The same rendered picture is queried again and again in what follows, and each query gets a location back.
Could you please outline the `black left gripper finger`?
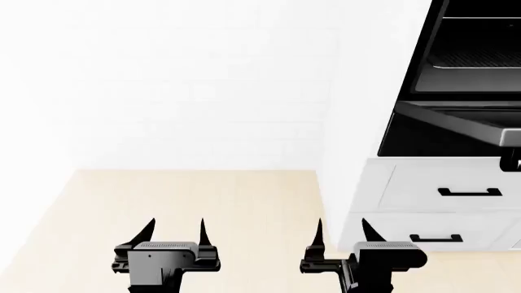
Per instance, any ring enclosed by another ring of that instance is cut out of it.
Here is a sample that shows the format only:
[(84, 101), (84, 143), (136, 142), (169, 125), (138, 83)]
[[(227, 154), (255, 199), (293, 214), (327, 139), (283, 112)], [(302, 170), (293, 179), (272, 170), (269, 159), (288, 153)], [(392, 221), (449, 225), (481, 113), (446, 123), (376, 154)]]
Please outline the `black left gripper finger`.
[(217, 260), (217, 248), (213, 246), (208, 238), (204, 219), (200, 222), (198, 258), (203, 260)]
[(123, 260), (128, 257), (128, 251), (131, 251), (139, 243), (151, 241), (151, 237), (155, 229), (155, 219), (151, 219), (149, 223), (130, 241), (122, 243), (114, 248), (116, 253), (115, 260)]

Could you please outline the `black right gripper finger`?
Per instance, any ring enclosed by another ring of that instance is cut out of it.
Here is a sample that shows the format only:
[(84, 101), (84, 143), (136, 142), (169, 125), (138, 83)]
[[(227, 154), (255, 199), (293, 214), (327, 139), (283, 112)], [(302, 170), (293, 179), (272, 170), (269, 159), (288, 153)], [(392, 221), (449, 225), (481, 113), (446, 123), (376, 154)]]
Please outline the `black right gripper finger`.
[(361, 219), (361, 225), (367, 242), (386, 242), (365, 218)]
[(325, 243), (323, 241), (322, 219), (318, 219), (317, 231), (312, 243), (306, 247), (304, 258), (306, 260), (323, 260)]

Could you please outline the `black open oven door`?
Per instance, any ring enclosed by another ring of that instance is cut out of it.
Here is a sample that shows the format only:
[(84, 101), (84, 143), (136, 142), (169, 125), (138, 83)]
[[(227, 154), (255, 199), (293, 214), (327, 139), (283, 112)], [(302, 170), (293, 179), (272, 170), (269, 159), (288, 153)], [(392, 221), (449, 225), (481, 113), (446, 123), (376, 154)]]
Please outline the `black open oven door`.
[(521, 102), (396, 102), (403, 116), (498, 147), (521, 147)]

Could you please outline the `black built-in oven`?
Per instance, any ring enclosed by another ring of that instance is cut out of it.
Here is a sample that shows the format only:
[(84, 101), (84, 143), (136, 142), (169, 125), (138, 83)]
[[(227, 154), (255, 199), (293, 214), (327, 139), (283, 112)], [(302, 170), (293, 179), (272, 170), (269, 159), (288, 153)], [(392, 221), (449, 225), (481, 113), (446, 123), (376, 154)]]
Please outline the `black built-in oven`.
[[(396, 102), (521, 102), (521, 68), (434, 68), (436, 49), (521, 50), (521, 20), (442, 19), (521, 16), (521, 0), (432, 0)], [(380, 157), (501, 157), (493, 146), (392, 110)]]

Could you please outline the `white drawer front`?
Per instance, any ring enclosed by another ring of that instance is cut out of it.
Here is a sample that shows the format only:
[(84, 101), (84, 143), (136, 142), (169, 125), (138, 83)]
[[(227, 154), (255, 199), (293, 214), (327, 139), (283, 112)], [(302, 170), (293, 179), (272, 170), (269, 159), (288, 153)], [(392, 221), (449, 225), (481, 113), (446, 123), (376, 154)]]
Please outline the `white drawer front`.
[[(443, 197), (452, 192), (485, 192), (497, 188), (502, 197)], [(504, 173), (495, 163), (401, 165), (394, 171), (379, 206), (405, 211), (477, 211), (521, 209), (521, 173)]]
[(349, 251), (365, 241), (361, 219), (387, 241), (410, 241), (411, 234), (422, 238), (446, 238), (460, 234), (463, 243), (415, 243), (424, 251), (491, 251), (493, 244), (517, 221), (511, 214), (481, 213), (351, 213), (336, 245)]

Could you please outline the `white cabinet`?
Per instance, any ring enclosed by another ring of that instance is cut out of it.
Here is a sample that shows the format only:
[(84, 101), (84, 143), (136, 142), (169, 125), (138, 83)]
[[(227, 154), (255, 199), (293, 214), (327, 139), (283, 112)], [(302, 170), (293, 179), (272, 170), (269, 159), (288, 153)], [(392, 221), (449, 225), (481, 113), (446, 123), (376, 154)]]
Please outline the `white cabinet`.
[(424, 251), (521, 251), (521, 172), (499, 158), (371, 159), (344, 214), (341, 251), (365, 241), (363, 220)]

